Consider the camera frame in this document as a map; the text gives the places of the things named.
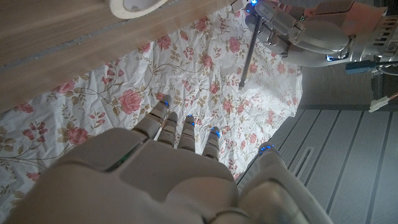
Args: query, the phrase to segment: wooden table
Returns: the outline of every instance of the wooden table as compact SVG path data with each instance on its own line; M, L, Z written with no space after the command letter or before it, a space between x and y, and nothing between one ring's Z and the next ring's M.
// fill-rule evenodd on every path
M232 2L180 0L123 21L104 0L2 1L0 113Z

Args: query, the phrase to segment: floral fabric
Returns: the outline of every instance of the floral fabric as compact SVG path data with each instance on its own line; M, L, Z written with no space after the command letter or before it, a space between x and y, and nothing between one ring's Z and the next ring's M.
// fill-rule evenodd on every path
M221 129L220 162L237 178L302 96L298 66L260 43L238 91L250 38L244 13L227 7L3 113L0 221L57 158L107 129L131 129L164 94L178 133L194 115L197 153Z

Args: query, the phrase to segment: gray wall panel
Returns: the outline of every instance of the gray wall panel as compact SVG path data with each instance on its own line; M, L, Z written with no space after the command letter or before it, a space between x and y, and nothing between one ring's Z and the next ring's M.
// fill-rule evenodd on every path
M371 223L398 223L398 112L394 112L384 153Z
M302 179L304 178L304 175L307 177L308 176L308 168L311 169L311 166L315 162L315 159L318 156L318 153L320 152L320 149L323 146L323 143L326 140L326 137L328 136L330 129L335 122L336 116L338 114L338 111L333 111L333 110L322 110L321 113L319 114L318 119L315 121L315 124L313 125L312 129L310 130L310 133L308 134L307 138L305 139L304 143L302 144L301 148L299 149L295 159L292 162L292 165L290 166L289 170L292 172L295 167L298 165L300 166L301 164L297 164L299 159L301 158L303 151L307 147L313 147L313 154L311 158L309 159L309 163L306 167L303 167L304 173L302 175Z
M309 130L316 120L319 110L306 110L300 120L295 125L291 134L287 137L285 144L281 147L279 153L286 165L292 161L297 149L305 140Z
M287 118L285 122L278 128L278 130L275 132L272 138L269 140L270 142L273 143L276 150L279 150L280 147L283 145L287 136L289 135L289 133L291 132L291 130L293 129L293 127L295 126L296 122L299 120L303 112L304 110L297 110L296 116Z
M335 223L364 223L384 142L388 112L365 112L333 198Z
M326 209L362 111L342 111L313 170L307 188Z

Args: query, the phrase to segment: robotic hand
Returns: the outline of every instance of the robotic hand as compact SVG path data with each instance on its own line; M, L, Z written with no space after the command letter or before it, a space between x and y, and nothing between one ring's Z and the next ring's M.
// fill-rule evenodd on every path
M174 149L177 115L164 121L170 103L164 96L132 131L114 128L68 152L5 223L331 223L267 142L260 173L240 195L218 162L218 128L195 154L188 115Z
M322 67L360 62L368 55L381 62L398 58L398 16L385 16L386 7L339 0L304 9L252 0L246 11L253 36L286 62Z

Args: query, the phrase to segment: metal rod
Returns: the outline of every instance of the metal rod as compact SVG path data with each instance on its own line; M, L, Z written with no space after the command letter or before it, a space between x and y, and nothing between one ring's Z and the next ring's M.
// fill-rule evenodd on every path
M246 61L244 63L241 82L239 82L239 90L243 89L244 82L246 81L246 77L248 75L249 66L250 66L252 55L253 55L254 45L256 44L257 35L259 33L259 29L260 29L260 25L261 25L261 20L262 20L261 16L257 15L256 26L254 27L253 35L251 36L248 56L246 57Z

